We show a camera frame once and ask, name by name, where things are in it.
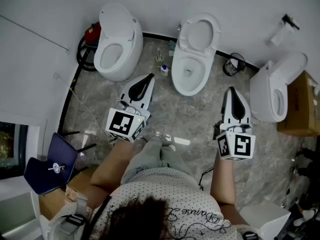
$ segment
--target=dark hair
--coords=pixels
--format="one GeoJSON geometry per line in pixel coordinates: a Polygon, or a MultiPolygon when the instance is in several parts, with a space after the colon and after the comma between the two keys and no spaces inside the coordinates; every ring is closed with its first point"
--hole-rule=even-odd
{"type": "Polygon", "coordinates": [[[148,197],[144,202],[135,200],[116,209],[110,219],[107,234],[100,240],[159,240],[166,234],[167,202],[148,197]]]}

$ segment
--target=open toilet lid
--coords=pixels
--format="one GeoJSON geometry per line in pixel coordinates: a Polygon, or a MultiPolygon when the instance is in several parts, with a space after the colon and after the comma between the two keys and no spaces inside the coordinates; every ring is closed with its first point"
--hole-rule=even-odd
{"type": "Polygon", "coordinates": [[[217,19],[210,13],[199,13],[183,24],[179,46],[185,52],[211,56],[216,53],[220,34],[217,19]]]}
{"type": "Polygon", "coordinates": [[[134,36],[133,19],[126,7],[120,3],[105,4],[99,15],[100,25],[108,37],[121,37],[131,40],[134,36]]]}
{"type": "Polygon", "coordinates": [[[307,55],[302,52],[291,52],[270,68],[269,75],[283,79],[289,85],[302,73],[307,63],[307,55]]]}

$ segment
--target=white shirt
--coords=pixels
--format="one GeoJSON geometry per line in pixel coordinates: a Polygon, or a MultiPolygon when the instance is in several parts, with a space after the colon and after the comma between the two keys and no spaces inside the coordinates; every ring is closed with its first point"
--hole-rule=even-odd
{"type": "MultiPolygon", "coordinates": [[[[247,231],[256,231],[247,225],[231,225],[224,219],[216,200],[199,189],[196,180],[181,171],[162,167],[146,169],[131,178],[127,184],[117,188],[91,232],[90,239],[98,240],[108,231],[112,212],[138,199],[147,197],[166,200],[166,224],[169,239],[191,240],[237,240],[247,231]]],[[[75,212],[76,207],[64,207],[55,216],[75,212]]]]}

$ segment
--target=marble floor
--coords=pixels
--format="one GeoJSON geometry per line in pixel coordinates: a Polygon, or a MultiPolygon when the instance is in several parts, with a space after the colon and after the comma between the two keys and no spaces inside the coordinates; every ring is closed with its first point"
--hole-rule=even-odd
{"type": "MultiPolygon", "coordinates": [[[[190,97],[180,95],[174,88],[169,76],[162,76],[154,61],[157,48],[164,56],[164,63],[171,68],[172,57],[169,56],[169,43],[164,40],[144,38],[141,58],[133,75],[124,82],[111,82],[98,72],[82,70],[75,86],[75,93],[90,108],[104,129],[109,108],[115,105],[122,87],[137,76],[148,73],[155,75],[153,100],[149,106],[152,115],[143,135],[161,133],[171,137],[187,140],[189,145],[176,143],[176,152],[182,155],[196,180],[210,168],[215,161],[218,150],[213,140],[214,124],[222,119],[220,114],[224,92],[234,86],[249,103],[249,79],[255,74],[251,69],[229,77],[223,73],[225,58],[215,56],[209,79],[198,94],[190,97]]],[[[265,200],[278,205],[284,203],[286,188],[291,179],[290,166],[297,150],[304,147],[315,150],[316,138],[293,137],[277,132],[275,123],[266,123],[252,117],[253,134],[256,135],[253,159],[235,162],[234,175],[237,190],[237,207],[258,204],[265,200]]],[[[79,154],[76,167],[98,165],[109,154],[112,146],[106,140],[94,118],[74,96],[69,103],[63,125],[64,131],[80,131],[67,137],[76,148],[97,143],[97,146],[79,154]]],[[[306,158],[299,158],[308,164],[306,158]]],[[[212,172],[202,179],[204,191],[210,191],[212,172]]],[[[287,203],[295,196],[300,196],[308,188],[309,180],[303,176],[293,177],[287,203]]]]}

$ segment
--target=gray pants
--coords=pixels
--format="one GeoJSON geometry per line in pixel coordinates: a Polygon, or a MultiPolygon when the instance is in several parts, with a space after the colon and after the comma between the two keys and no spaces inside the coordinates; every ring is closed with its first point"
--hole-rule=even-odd
{"type": "Polygon", "coordinates": [[[170,167],[191,175],[191,171],[181,155],[168,146],[162,146],[161,139],[155,136],[130,161],[121,179],[121,184],[126,184],[132,177],[143,170],[161,167],[170,167]]]}

